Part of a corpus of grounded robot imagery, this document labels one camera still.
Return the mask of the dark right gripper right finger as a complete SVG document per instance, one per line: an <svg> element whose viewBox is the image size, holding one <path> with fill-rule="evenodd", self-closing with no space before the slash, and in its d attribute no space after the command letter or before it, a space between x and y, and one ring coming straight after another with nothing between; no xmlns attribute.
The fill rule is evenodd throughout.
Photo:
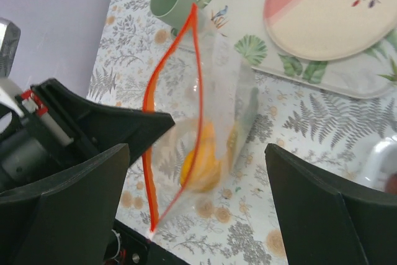
<svg viewBox="0 0 397 265"><path fill-rule="evenodd" d="M396 264L396 196L265 149L289 264Z"/></svg>

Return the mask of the clear orange-zip bag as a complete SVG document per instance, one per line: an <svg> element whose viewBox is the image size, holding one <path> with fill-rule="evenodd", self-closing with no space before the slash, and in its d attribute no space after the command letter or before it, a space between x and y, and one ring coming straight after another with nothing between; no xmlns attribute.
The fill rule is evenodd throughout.
<svg viewBox="0 0 397 265"><path fill-rule="evenodd" d="M155 67L143 99L145 112L167 112L175 122L142 157L149 237L196 201L210 197L229 178L251 131L242 128L239 118L254 87L249 62L193 5ZM215 129L220 181L212 191L196 193L186 185L207 122Z"/></svg>

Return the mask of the orange mango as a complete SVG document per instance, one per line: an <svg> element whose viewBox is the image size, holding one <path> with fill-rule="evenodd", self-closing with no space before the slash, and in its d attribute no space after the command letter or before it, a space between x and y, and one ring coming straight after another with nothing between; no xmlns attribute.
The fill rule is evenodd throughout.
<svg viewBox="0 0 397 265"><path fill-rule="evenodd" d="M220 181L221 166L220 161L215 157L215 149L215 129L211 122L207 122L203 127L195 166L191 171L186 189L196 193L205 193L217 186Z"/></svg>

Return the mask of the green chili pepper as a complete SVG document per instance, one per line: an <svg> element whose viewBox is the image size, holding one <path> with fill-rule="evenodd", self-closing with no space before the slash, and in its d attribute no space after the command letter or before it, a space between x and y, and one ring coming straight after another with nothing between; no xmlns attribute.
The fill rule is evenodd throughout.
<svg viewBox="0 0 397 265"><path fill-rule="evenodd" d="M239 118L242 128L246 131L250 131L257 115L259 107L258 93L259 90L257 87L251 90L248 106L242 110Z"/></svg>

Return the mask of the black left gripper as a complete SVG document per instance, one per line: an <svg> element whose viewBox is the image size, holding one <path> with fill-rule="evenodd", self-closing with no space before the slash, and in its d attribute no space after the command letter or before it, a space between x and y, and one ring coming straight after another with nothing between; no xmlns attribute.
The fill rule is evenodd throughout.
<svg viewBox="0 0 397 265"><path fill-rule="evenodd" d="M175 122L164 112L106 106L76 95L58 80L23 91L1 81L1 191L30 184L127 144L133 164Z"/></svg>

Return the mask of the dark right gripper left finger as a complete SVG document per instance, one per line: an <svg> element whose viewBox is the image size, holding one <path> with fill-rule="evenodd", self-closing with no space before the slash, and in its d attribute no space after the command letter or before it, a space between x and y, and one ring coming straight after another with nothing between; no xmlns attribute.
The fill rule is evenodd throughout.
<svg viewBox="0 0 397 265"><path fill-rule="evenodd" d="M1 193L1 264L101 264L130 165L119 144Z"/></svg>

